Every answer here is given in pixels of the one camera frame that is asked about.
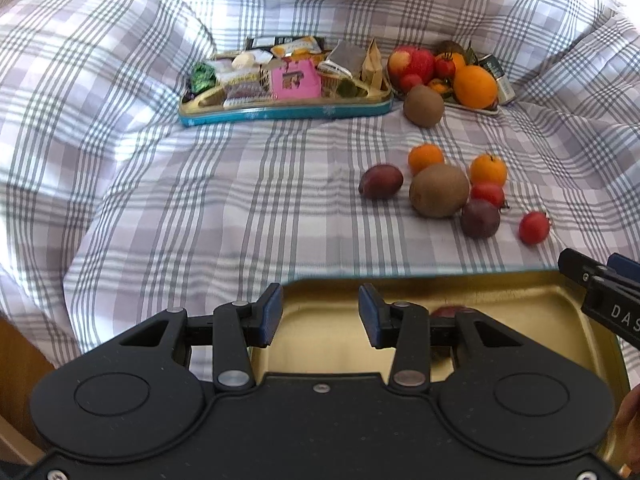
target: plaid cloth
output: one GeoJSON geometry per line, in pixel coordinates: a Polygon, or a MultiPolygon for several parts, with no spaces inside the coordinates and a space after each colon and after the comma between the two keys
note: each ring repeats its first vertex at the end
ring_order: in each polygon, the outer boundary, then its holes
{"type": "Polygon", "coordinates": [[[566,246],[638,259],[640,39],[625,1],[1,0],[1,311],[61,365],[170,305],[208,314],[272,281],[543,269],[566,246]],[[384,53],[472,41],[518,101],[494,118],[448,108],[431,130],[399,105],[180,126],[194,63],[276,33],[376,37],[384,53]],[[459,166],[504,158],[512,209],[494,238],[418,218],[408,185],[361,200],[363,170],[391,162],[408,180],[422,142],[459,166]],[[515,232],[533,209],[554,227],[526,248],[515,232]]]}

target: black robotic gripper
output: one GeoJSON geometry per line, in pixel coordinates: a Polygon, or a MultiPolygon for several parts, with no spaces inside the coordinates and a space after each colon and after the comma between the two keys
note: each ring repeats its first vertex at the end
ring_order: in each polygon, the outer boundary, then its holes
{"type": "MultiPolygon", "coordinates": [[[[606,268],[585,280],[593,261],[563,254],[561,272],[590,288],[592,308],[594,287],[598,304],[620,292],[602,292],[606,268]]],[[[211,316],[167,310],[40,381],[31,416],[51,448],[20,478],[618,478],[594,454],[614,415],[596,375],[475,310],[430,318],[372,285],[358,304],[371,345],[396,349],[388,384],[377,373],[257,384],[247,348],[271,343],[278,284],[211,316]],[[201,345],[213,347],[212,382],[188,371],[201,345]],[[430,380],[431,346],[450,348],[456,370],[443,382],[430,380]]]]}

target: pink package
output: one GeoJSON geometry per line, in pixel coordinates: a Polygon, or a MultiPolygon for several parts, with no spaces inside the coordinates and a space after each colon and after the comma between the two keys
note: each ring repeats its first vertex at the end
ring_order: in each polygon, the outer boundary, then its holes
{"type": "Polygon", "coordinates": [[[271,70],[274,99],[313,99],[322,95],[322,81],[310,59],[292,61],[271,70]]]}

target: tangerine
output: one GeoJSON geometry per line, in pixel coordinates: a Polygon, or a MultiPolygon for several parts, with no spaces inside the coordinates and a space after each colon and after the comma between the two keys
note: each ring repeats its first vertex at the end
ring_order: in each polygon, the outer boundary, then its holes
{"type": "Polygon", "coordinates": [[[491,106],[498,97],[498,83],[481,66],[469,65],[461,70],[456,68],[453,93],[463,106],[482,110],[491,106]]]}
{"type": "Polygon", "coordinates": [[[507,165],[498,156],[483,153],[476,156],[469,167],[469,180],[472,184],[490,182],[504,186],[507,182],[507,165]]]}
{"type": "Polygon", "coordinates": [[[436,59],[440,59],[441,57],[453,61],[453,64],[456,66],[456,74],[458,70],[462,70],[466,66],[465,57],[457,52],[443,52],[442,54],[438,54],[436,59]]]}
{"type": "Polygon", "coordinates": [[[409,152],[407,162],[411,173],[417,175],[424,168],[428,168],[433,164],[442,164],[444,162],[444,154],[435,144],[422,144],[409,152]]]}

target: human hand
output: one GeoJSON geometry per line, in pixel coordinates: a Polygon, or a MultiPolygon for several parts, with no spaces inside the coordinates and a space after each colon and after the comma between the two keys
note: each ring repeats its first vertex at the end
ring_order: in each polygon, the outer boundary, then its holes
{"type": "Polygon", "coordinates": [[[640,472],[640,384],[631,390],[620,404],[614,426],[623,435],[626,465],[633,473],[640,472]]]}

